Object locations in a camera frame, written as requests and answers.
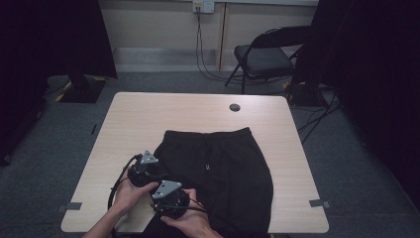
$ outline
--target light wooden tabletop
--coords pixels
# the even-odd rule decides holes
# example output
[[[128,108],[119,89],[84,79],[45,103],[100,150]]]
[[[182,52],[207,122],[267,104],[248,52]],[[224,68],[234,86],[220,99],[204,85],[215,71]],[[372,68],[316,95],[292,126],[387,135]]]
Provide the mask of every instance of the light wooden tabletop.
[[[241,110],[233,112],[236,103]],[[136,154],[152,153],[166,130],[211,133],[250,127],[270,169],[273,200],[269,233],[324,233],[329,229],[287,102],[277,96],[120,92],[115,95],[61,223],[64,232],[86,232],[106,212],[110,188]],[[142,232],[154,215],[149,197],[117,224]]]

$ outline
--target chair leg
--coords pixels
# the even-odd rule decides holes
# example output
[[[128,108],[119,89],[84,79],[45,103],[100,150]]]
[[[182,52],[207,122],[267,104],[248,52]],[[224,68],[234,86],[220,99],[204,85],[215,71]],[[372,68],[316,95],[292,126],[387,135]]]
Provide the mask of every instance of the chair leg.
[[[245,73],[242,74],[242,94],[245,94],[245,79],[247,77],[245,76]]]
[[[286,87],[286,101],[287,101],[287,103],[290,103],[291,94],[293,92],[293,85],[294,85],[294,83],[290,82],[290,84]]]
[[[228,81],[225,83],[225,86],[227,86],[229,84],[229,82],[231,81],[232,77],[235,76],[235,73],[238,71],[239,66],[241,66],[241,65],[238,63],[237,67],[235,67],[235,70],[232,72],[232,74],[229,77]]]

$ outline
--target vr controller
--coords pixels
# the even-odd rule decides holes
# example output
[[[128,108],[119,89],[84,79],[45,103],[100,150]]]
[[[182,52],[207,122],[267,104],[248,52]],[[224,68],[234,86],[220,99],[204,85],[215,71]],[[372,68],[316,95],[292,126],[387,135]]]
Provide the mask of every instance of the vr controller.
[[[144,186],[152,181],[159,182],[159,187],[152,191],[152,208],[158,215],[177,219],[181,217],[189,204],[189,196],[181,189],[182,183],[164,179],[166,174],[159,168],[159,160],[149,151],[140,155],[129,169],[128,177],[134,186]]]

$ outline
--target round hole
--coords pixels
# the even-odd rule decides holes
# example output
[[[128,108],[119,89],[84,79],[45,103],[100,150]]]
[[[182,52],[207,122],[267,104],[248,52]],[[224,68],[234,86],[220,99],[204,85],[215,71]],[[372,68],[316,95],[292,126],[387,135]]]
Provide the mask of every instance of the round hole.
[[[229,106],[229,109],[231,109],[231,111],[237,112],[241,110],[241,106],[236,103],[233,103]]]

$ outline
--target electrical outlet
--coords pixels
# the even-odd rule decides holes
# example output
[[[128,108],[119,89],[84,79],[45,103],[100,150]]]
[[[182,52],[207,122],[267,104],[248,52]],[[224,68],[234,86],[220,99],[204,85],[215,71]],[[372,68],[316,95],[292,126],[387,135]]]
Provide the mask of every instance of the electrical outlet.
[[[192,1],[192,12],[203,12],[203,1]]]
[[[203,13],[214,13],[214,2],[212,1],[204,1],[203,2]]]

